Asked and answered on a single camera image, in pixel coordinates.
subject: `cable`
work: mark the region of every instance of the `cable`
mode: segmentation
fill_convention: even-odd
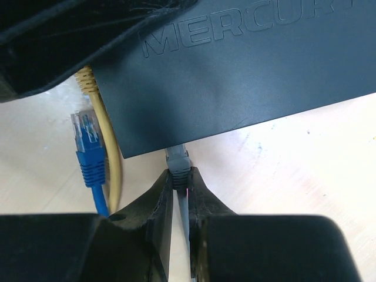
[[[122,165],[120,162],[119,148],[110,119],[100,97],[99,89],[90,66],[85,66],[76,73],[82,92],[90,97],[94,111],[98,117],[99,127],[105,141],[110,170],[110,212],[115,213],[119,204],[122,188]]]
[[[92,189],[99,214],[109,216],[102,185],[106,183],[106,151],[102,145],[98,120],[93,110],[72,114],[77,158],[86,187]]]

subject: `blue ethernet cable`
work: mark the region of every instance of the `blue ethernet cable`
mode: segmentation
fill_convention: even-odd
[[[93,110],[72,114],[71,118],[83,180],[86,187],[92,189],[97,212],[108,217],[109,211],[102,189],[102,185],[106,183],[106,151],[98,120]]]

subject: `white surface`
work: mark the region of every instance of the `white surface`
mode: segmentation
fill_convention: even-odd
[[[0,213],[94,212],[70,114],[89,102],[73,78],[0,104]],[[187,144],[207,186],[235,212],[322,214],[343,230],[364,281],[376,281],[376,94]],[[120,206],[166,168],[164,151],[124,161]],[[188,281],[177,199],[170,281]]]

